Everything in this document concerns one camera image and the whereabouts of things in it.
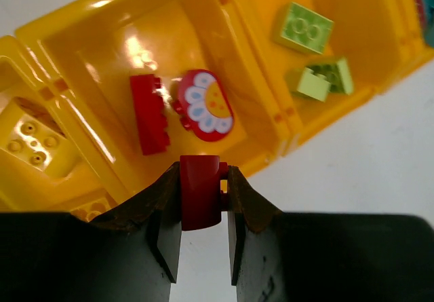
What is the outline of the light green square lego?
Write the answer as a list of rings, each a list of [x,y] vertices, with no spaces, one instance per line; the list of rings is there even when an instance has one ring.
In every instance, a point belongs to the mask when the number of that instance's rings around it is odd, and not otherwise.
[[[292,94],[325,102],[331,83],[324,75],[316,74],[310,68],[293,69],[285,75],[285,82]]]

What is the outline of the red arched lego brick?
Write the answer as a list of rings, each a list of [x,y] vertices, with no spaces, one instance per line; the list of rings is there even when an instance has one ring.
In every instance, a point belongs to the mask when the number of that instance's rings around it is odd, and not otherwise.
[[[217,155],[180,156],[181,223],[183,231],[213,227],[221,222],[221,181],[229,165]]]

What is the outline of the blue round lego brick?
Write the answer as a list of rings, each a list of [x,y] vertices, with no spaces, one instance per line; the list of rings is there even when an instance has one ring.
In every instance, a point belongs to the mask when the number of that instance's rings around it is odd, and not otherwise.
[[[433,0],[414,0],[425,43],[433,48]]]

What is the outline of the yellow green lego stack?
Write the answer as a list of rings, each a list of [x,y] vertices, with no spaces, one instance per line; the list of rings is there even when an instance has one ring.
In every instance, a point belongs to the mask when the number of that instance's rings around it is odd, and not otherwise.
[[[45,107],[17,96],[1,112],[1,150],[52,178],[68,176],[81,159]]]

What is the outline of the light green curved lego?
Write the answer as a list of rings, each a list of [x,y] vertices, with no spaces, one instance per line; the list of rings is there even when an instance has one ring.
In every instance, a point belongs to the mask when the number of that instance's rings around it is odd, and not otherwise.
[[[277,12],[271,38],[286,48],[310,54],[323,54],[334,22],[309,8],[290,2]]]

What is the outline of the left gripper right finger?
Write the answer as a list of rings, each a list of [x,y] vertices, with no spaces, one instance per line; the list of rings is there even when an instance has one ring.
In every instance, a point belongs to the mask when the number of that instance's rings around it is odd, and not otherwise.
[[[433,228],[407,214],[284,212],[228,173],[238,301],[432,301]]]

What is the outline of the yellow round lego top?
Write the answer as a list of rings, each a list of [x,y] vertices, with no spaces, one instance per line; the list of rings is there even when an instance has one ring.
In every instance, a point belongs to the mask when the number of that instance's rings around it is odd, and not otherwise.
[[[104,214],[116,206],[116,202],[110,197],[100,197],[94,201],[82,204],[72,209],[71,214],[82,221],[90,222],[97,216]]]

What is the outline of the red round lego stack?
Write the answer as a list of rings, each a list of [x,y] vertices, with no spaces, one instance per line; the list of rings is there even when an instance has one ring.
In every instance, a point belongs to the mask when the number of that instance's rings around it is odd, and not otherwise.
[[[184,129],[205,142],[222,140],[235,123],[219,78],[205,69],[191,69],[181,77],[172,108]]]

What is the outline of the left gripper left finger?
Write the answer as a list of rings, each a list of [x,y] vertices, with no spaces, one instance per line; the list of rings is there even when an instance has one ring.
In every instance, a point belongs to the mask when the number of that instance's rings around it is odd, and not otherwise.
[[[1,214],[2,301],[168,301],[180,252],[180,166],[117,207]]]

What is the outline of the red green blue lego stack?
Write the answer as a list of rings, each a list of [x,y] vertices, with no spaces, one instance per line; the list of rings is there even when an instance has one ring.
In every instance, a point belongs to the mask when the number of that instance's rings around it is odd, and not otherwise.
[[[163,153],[170,145],[161,79],[154,74],[130,76],[136,125],[143,155]]]

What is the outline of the light green arched lego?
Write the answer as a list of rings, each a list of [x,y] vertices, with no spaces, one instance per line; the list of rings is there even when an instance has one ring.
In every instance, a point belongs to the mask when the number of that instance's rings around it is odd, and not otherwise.
[[[332,56],[314,60],[307,64],[314,74],[323,75],[331,84],[330,92],[351,95],[354,91],[353,78],[347,59]]]

